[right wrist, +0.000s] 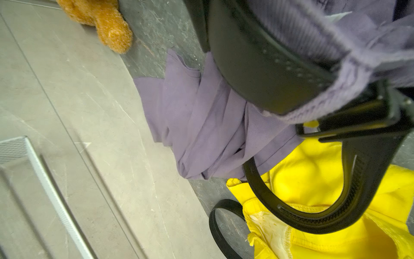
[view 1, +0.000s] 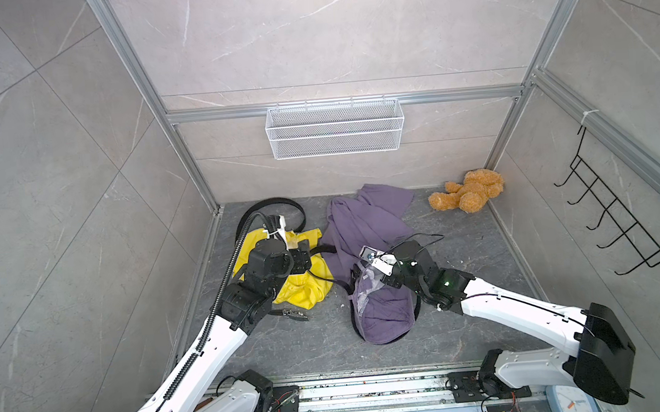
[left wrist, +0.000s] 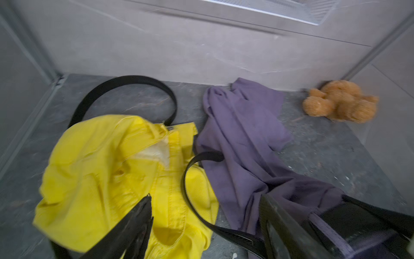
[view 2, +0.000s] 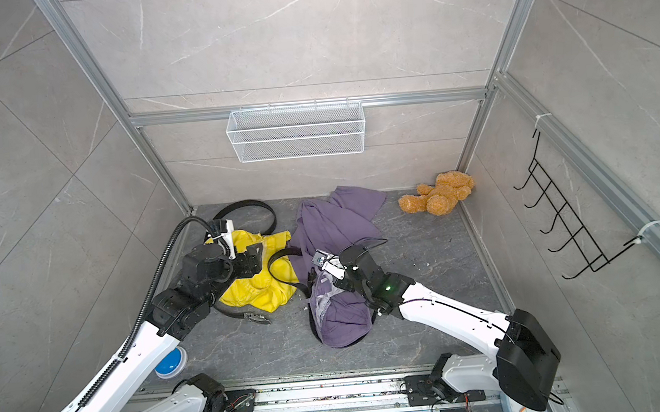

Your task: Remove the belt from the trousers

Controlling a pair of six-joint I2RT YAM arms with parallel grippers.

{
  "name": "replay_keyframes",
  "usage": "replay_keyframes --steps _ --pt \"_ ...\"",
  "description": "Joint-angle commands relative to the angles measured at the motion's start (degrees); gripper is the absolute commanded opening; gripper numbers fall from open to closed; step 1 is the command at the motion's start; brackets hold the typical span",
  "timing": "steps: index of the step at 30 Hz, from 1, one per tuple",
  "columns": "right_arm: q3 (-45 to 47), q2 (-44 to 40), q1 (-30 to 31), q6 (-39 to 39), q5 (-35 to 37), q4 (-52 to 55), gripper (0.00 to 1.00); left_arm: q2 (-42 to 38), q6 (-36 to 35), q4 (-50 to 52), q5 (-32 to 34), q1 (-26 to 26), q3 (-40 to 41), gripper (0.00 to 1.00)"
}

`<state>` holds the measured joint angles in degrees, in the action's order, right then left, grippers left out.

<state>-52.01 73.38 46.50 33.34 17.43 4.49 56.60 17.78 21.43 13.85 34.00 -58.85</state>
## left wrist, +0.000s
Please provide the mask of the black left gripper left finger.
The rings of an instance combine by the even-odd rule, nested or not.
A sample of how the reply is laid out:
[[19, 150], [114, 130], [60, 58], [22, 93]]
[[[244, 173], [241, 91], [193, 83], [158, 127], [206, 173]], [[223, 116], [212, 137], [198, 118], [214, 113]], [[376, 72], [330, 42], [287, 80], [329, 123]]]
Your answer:
[[152, 197], [145, 196], [83, 259], [143, 259], [154, 218]]

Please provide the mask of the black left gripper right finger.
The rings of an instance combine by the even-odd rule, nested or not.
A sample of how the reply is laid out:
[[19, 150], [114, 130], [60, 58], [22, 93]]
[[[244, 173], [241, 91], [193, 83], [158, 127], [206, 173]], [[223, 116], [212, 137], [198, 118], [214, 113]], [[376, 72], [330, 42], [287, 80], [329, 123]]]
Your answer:
[[268, 259], [331, 259], [276, 200], [263, 195], [259, 205], [260, 226]]

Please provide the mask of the yellow trousers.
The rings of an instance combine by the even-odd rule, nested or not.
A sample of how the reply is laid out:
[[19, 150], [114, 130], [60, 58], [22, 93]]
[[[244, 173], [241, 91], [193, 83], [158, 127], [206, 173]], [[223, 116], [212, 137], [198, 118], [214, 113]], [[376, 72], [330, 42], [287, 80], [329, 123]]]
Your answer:
[[199, 259], [210, 246], [219, 203], [194, 157], [194, 123], [165, 126], [134, 115], [104, 115], [67, 129], [39, 189], [33, 225], [84, 253], [145, 196], [154, 223], [145, 257]]

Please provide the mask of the black leather belt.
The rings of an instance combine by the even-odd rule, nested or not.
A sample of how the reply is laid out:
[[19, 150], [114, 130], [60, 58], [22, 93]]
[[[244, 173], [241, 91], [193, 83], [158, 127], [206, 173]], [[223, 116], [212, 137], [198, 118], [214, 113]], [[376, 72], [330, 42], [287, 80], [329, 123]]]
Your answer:
[[78, 105], [76, 110], [74, 111], [74, 114], [71, 118], [71, 121], [68, 125], [68, 127], [71, 127], [79, 122], [81, 122], [88, 111], [88, 109], [92, 106], [92, 104], [100, 98], [105, 93], [114, 90], [116, 88], [125, 86], [125, 85], [149, 85], [152, 87], [159, 88], [163, 92], [165, 92], [173, 101], [174, 103], [174, 109], [172, 114], [163, 122], [166, 126], [170, 126], [177, 115], [178, 110], [178, 104], [177, 99], [173, 91], [163, 82], [146, 76], [121, 76], [116, 77], [113, 79], [110, 79], [97, 87], [95, 87], [93, 90], [91, 90], [86, 97], [81, 101], [81, 103]]

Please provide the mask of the purple garment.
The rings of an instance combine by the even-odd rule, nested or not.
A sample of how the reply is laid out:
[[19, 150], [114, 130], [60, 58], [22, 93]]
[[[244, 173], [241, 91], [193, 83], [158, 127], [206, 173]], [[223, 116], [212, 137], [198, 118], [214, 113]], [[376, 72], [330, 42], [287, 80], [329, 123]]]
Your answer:
[[208, 120], [196, 140], [201, 163], [230, 228], [209, 229], [268, 259], [260, 226], [263, 195], [322, 245], [332, 259], [408, 259], [414, 218], [378, 208], [323, 181], [297, 174], [277, 157], [290, 133], [278, 120], [284, 95], [239, 78], [230, 90], [210, 87], [203, 97]]

